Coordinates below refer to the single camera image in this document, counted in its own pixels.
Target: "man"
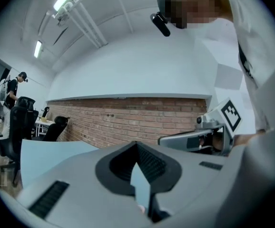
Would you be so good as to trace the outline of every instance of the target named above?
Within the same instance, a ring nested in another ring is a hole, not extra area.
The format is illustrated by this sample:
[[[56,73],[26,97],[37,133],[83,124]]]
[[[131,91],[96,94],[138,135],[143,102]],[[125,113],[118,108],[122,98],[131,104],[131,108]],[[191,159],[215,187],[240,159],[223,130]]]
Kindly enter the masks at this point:
[[[256,104],[254,93],[275,70],[275,20],[261,0],[157,0],[160,12],[179,29],[187,24],[210,23],[217,18],[233,22],[239,46],[239,64],[245,75],[255,113],[256,134],[236,135],[234,146],[246,144],[257,134],[270,130]],[[218,135],[213,145],[221,149]]]
[[[7,96],[3,105],[3,113],[4,113],[4,125],[2,130],[3,137],[1,139],[7,139],[9,137],[10,133],[10,110],[15,105],[15,101],[18,100],[16,97],[17,94],[17,87],[18,83],[22,83],[23,81],[26,81],[27,74],[25,72],[21,72],[18,74],[18,76],[9,81],[8,83],[8,89],[7,89]]]

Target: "black t-shirt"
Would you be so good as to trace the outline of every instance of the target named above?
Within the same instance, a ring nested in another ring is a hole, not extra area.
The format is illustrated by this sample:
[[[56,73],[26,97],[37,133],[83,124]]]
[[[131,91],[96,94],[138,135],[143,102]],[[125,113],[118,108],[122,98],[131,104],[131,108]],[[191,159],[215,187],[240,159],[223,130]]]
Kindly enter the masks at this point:
[[[16,93],[17,93],[17,86],[18,86],[17,79],[13,79],[13,80],[9,81],[9,83],[8,83],[8,89],[6,91],[6,93],[8,95],[6,96],[6,100],[5,100],[4,104],[9,109],[12,109],[13,106],[15,105],[15,100],[13,100],[10,97],[9,92],[12,91],[12,92],[14,92],[14,95],[16,95]]]

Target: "white ceiling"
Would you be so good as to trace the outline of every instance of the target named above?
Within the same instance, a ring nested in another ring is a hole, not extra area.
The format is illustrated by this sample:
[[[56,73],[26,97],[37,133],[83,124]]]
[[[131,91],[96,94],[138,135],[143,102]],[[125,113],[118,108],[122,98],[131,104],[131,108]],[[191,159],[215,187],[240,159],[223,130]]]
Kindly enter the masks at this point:
[[[11,4],[13,18],[21,27],[21,39],[34,47],[39,39],[43,42],[42,52],[38,60],[54,71],[60,71],[74,58],[81,54],[91,53],[95,46],[83,35],[77,26],[69,19],[63,27],[58,27],[58,21],[50,17],[43,34],[38,37],[38,30],[48,10],[53,11],[56,0],[14,0]],[[158,11],[157,0],[122,0],[128,13],[134,32],[156,29],[150,21],[150,14]],[[108,43],[130,34],[129,25],[121,9],[119,0],[83,0],[83,5],[99,27]],[[55,45],[54,42],[66,28]],[[191,33],[211,39],[224,38],[225,41],[235,41],[236,34],[233,25],[219,19],[203,30],[187,29]]]

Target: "brick wall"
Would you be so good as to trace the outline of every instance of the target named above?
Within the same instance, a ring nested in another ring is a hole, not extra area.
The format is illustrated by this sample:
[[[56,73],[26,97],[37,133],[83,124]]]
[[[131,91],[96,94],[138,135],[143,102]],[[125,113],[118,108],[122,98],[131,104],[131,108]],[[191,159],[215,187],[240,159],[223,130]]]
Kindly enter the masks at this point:
[[[156,144],[159,137],[193,130],[206,112],[202,99],[126,98],[49,102],[50,120],[70,120],[59,141],[83,140],[98,148],[128,141]]]

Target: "desk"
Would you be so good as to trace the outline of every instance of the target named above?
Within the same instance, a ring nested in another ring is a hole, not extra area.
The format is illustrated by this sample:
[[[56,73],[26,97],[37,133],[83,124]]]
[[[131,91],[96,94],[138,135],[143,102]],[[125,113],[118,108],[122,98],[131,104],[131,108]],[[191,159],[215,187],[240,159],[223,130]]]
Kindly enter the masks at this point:
[[[37,119],[35,124],[36,124],[36,137],[40,135],[40,126],[50,126],[53,124],[53,121],[47,121],[47,122],[42,122],[41,120]]]
[[[45,142],[22,140],[20,169],[23,188],[26,188],[38,176],[67,158],[97,149],[83,141]]]

